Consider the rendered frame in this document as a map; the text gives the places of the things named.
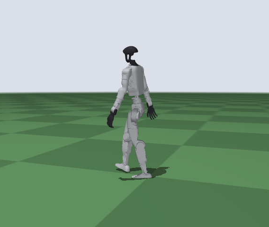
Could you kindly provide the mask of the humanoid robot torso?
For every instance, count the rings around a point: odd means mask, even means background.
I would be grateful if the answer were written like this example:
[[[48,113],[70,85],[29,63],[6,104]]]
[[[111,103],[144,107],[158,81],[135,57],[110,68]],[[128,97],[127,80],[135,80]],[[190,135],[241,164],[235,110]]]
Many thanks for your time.
[[[133,104],[131,105],[131,109],[138,108],[140,110],[140,114],[144,113],[144,103],[142,102],[139,95],[143,94],[143,70],[142,67],[139,66],[131,66],[129,64],[126,68],[132,68],[132,75],[129,78],[127,92],[129,96],[132,97]]]

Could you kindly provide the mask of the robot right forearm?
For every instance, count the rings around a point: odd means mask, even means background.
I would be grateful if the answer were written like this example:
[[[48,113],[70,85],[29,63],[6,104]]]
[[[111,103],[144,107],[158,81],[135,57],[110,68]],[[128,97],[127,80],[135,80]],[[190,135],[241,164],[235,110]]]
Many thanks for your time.
[[[148,106],[152,106],[152,101],[150,98],[150,94],[149,94],[149,88],[147,87],[147,89],[145,91],[143,91],[144,97],[145,97],[145,101],[148,103]]]

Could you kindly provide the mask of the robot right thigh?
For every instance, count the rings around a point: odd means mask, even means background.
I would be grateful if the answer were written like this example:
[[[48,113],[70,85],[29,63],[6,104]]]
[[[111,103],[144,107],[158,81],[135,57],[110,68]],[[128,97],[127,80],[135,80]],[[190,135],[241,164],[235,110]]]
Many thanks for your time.
[[[145,112],[145,110],[144,110],[144,112]],[[144,113],[143,113],[143,114],[144,114]],[[142,115],[143,115],[143,114],[142,114]],[[140,115],[140,117],[141,117],[142,115]],[[137,121],[138,121],[138,120],[136,120],[136,122],[137,122]],[[125,125],[125,130],[124,130],[123,139],[124,139],[125,141],[131,141],[130,136],[129,136],[129,133],[128,133],[127,121],[126,121],[126,125]]]

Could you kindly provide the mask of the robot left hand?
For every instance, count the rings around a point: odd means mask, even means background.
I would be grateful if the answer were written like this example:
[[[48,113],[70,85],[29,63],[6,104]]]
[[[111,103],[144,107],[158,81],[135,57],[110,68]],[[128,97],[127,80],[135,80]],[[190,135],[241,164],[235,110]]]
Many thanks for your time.
[[[108,116],[108,118],[107,118],[107,125],[110,127],[110,128],[113,128],[113,126],[112,126],[112,122],[113,122],[113,120],[114,120],[114,115],[116,115],[116,113],[117,113],[117,109],[115,109],[114,110],[114,112],[111,112],[110,111],[110,115]]]

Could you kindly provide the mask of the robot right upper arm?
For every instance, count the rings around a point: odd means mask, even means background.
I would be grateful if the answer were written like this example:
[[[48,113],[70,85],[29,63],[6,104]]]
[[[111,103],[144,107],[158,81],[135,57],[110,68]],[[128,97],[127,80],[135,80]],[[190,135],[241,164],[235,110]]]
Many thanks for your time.
[[[142,67],[142,66],[141,66]],[[143,90],[146,90],[147,89],[147,83],[146,83],[146,79],[145,79],[145,75],[144,75],[144,69],[142,67],[142,70],[143,70],[143,85],[144,85],[144,88]]]

